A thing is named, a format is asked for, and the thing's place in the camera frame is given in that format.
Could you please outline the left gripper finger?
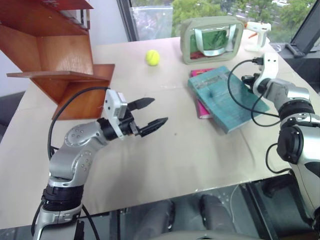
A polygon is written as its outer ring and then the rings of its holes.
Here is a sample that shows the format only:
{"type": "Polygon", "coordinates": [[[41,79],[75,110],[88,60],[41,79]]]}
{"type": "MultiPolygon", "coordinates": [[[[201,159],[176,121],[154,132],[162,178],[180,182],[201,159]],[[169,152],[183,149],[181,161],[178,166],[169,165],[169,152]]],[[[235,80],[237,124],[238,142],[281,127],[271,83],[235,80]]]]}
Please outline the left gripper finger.
{"type": "Polygon", "coordinates": [[[141,137],[145,137],[156,130],[158,130],[161,126],[163,126],[167,122],[168,118],[163,117],[163,118],[158,118],[155,119],[151,122],[149,122],[145,127],[139,128],[138,129],[138,135],[141,137]]]}
{"type": "Polygon", "coordinates": [[[151,104],[153,101],[155,101],[155,99],[152,97],[143,97],[128,103],[127,109],[129,111],[140,110],[151,104]]]}

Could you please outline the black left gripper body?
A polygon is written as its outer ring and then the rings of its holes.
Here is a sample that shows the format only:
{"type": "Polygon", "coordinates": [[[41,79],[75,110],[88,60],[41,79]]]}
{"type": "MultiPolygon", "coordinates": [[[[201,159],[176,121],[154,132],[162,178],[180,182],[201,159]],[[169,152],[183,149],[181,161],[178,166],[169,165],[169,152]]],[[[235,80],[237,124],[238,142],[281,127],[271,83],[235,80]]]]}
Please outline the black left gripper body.
{"type": "Polygon", "coordinates": [[[139,135],[138,126],[135,123],[135,119],[129,110],[126,110],[124,117],[119,119],[119,128],[124,136],[139,135]]]}

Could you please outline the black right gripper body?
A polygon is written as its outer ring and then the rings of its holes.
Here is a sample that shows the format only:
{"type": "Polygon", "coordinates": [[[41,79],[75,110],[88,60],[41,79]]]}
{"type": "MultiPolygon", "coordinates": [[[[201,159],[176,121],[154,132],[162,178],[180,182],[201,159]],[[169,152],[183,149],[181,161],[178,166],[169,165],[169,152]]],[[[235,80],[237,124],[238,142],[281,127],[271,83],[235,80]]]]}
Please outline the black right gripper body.
{"type": "Polygon", "coordinates": [[[258,73],[254,73],[253,75],[244,75],[241,77],[242,83],[246,85],[250,91],[253,90],[254,83],[257,79],[258,73]]]}

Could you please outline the teal book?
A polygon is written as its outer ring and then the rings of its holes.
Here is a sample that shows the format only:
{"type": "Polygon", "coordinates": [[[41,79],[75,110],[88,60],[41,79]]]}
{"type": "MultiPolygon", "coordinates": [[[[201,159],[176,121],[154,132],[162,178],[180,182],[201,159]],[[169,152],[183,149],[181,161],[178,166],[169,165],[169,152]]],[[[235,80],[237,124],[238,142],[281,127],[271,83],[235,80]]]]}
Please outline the teal book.
{"type": "MultiPolygon", "coordinates": [[[[196,69],[191,71],[188,79],[190,89],[226,134],[251,120],[250,111],[236,104],[229,93],[229,73],[226,66],[196,69]]],[[[230,77],[230,88],[235,99],[249,109],[258,99],[234,74],[230,77]]],[[[270,108],[259,100],[254,109],[266,113],[270,108]]]]}

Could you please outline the pink book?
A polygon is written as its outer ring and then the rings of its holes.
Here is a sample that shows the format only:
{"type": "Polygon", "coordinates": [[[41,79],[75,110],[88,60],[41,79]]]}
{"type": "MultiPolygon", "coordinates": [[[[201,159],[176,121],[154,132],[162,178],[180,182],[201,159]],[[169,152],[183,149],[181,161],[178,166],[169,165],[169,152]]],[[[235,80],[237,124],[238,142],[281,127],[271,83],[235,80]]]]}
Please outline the pink book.
{"type": "MultiPolygon", "coordinates": [[[[204,68],[204,69],[196,69],[190,72],[191,77],[196,77],[200,74],[206,73],[208,71],[213,70],[213,68],[204,68]]],[[[205,106],[201,103],[201,101],[196,97],[195,106],[197,111],[197,117],[199,119],[211,119],[212,115],[208,112],[205,106]]]]}

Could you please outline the wooden bookshelf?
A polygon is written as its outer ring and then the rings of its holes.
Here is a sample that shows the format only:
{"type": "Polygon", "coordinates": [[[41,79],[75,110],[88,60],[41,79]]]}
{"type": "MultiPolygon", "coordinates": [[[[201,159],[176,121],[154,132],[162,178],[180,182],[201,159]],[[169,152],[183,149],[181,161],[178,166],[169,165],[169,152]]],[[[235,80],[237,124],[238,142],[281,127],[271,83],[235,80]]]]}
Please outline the wooden bookshelf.
{"type": "Polygon", "coordinates": [[[0,51],[56,105],[59,120],[98,119],[114,64],[95,64],[87,0],[0,0],[0,51]]]}

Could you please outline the grey white book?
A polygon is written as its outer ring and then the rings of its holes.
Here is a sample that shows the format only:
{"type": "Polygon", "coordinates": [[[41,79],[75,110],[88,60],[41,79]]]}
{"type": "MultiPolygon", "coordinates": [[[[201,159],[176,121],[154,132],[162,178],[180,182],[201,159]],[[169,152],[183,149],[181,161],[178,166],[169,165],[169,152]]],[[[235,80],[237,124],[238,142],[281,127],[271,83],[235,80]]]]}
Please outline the grey white book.
{"type": "Polygon", "coordinates": [[[88,9],[61,10],[60,13],[82,29],[90,29],[90,11],[88,9]]]}

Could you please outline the beige paper table cover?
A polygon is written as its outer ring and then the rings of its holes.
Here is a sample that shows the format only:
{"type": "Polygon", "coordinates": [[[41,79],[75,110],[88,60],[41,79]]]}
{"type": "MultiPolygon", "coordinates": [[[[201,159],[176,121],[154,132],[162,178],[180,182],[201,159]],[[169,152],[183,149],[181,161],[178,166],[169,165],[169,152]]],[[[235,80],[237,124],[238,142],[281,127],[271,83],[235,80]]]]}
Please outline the beige paper table cover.
{"type": "MultiPolygon", "coordinates": [[[[190,71],[221,62],[184,64],[178,37],[98,45],[92,53],[94,63],[115,65],[111,87],[128,102],[155,99],[133,112],[138,126],[168,120],[146,137],[113,140],[96,154],[82,198],[91,214],[272,176],[265,153],[279,135],[274,116],[229,133],[197,118],[190,71]],[[147,64],[148,50],[158,51],[158,65],[147,64]]],[[[0,229],[32,223],[49,178],[47,137],[56,107],[30,83],[0,142],[0,229]]]]}

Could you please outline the yellow tennis ball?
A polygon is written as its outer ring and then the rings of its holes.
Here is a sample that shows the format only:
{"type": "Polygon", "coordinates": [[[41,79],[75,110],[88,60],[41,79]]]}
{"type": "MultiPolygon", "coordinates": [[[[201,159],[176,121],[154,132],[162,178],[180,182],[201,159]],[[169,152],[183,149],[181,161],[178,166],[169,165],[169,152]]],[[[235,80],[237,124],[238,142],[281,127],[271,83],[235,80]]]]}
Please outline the yellow tennis ball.
{"type": "Polygon", "coordinates": [[[157,66],[160,62],[160,54],[157,50],[151,49],[146,52],[145,61],[149,66],[157,66]]]}

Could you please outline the white glue gun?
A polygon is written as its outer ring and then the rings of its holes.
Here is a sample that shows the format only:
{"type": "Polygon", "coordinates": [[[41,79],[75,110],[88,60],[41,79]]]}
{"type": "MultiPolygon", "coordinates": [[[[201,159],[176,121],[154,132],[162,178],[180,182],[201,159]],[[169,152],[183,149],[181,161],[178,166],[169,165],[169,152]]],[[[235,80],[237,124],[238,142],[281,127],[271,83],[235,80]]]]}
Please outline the white glue gun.
{"type": "Polygon", "coordinates": [[[244,24],[244,28],[254,32],[249,38],[257,36],[257,42],[255,44],[246,45],[244,49],[249,52],[258,52],[262,50],[266,44],[267,35],[272,30],[272,25],[270,23],[247,21],[244,24]]]}

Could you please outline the green clear pouch bag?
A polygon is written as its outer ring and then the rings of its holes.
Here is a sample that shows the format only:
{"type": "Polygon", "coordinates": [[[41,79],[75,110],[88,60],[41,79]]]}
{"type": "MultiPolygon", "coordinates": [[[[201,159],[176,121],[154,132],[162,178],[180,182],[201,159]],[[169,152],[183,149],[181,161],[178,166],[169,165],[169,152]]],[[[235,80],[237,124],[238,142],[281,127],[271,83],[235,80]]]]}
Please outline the green clear pouch bag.
{"type": "Polygon", "coordinates": [[[244,24],[234,16],[189,18],[180,26],[180,50],[187,65],[228,61],[240,48],[244,24]]]}

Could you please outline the grey robot torso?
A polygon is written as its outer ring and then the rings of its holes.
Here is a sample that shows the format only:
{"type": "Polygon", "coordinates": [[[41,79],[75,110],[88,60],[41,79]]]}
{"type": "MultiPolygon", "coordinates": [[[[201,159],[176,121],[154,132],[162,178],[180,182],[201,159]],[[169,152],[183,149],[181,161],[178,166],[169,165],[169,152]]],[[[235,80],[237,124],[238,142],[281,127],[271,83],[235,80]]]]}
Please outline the grey robot torso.
{"type": "Polygon", "coordinates": [[[220,230],[173,231],[161,234],[151,240],[263,240],[235,232],[220,230]]]}

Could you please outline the black angled frame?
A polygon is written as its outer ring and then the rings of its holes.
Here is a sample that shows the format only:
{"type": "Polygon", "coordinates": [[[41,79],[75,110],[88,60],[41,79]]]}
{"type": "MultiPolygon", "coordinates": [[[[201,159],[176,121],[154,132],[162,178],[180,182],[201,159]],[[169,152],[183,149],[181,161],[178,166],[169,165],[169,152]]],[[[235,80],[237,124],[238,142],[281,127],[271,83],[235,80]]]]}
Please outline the black angled frame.
{"type": "Polygon", "coordinates": [[[290,43],[285,44],[294,58],[308,55],[320,38],[320,0],[316,0],[290,43]]]}

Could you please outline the dark window frame post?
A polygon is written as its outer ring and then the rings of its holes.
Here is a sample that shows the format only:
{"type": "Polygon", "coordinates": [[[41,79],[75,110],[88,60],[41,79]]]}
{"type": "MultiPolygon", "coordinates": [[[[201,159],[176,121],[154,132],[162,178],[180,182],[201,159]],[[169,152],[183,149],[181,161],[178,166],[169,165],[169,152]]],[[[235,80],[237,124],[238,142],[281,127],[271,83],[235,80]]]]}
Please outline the dark window frame post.
{"type": "Polygon", "coordinates": [[[116,0],[125,33],[129,42],[139,41],[137,25],[134,18],[131,0],[116,0]]]}

